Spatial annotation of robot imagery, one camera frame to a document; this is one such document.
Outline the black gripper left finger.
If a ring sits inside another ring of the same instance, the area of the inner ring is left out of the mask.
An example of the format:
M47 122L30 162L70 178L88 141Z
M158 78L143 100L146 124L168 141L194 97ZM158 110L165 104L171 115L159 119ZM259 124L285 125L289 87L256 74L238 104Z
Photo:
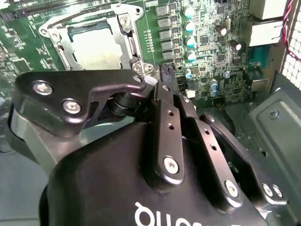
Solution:
M179 109L165 83L151 85L128 69L28 72L18 76L9 129L46 173L80 149L83 130L125 116L150 122L147 180L176 187L184 181Z

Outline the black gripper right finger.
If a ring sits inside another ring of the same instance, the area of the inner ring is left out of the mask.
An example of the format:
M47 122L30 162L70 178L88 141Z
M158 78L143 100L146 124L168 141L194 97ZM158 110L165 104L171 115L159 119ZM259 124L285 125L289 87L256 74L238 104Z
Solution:
M235 136L216 118L198 116L192 101L179 92L175 66L168 66L168 81L175 91L184 134L192 139L200 160L201 184L211 204L219 211L234 211L247 199L258 211L287 205L278 186Z

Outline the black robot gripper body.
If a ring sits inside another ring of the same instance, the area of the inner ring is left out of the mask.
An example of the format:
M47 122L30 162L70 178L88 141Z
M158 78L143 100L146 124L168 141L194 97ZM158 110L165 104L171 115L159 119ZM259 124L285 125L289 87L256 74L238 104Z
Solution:
M204 188L202 148L183 140L184 182L168 193L144 178L151 146L146 123L129 124L67 155L52 171L39 206L42 226L264 226L248 201L230 213Z

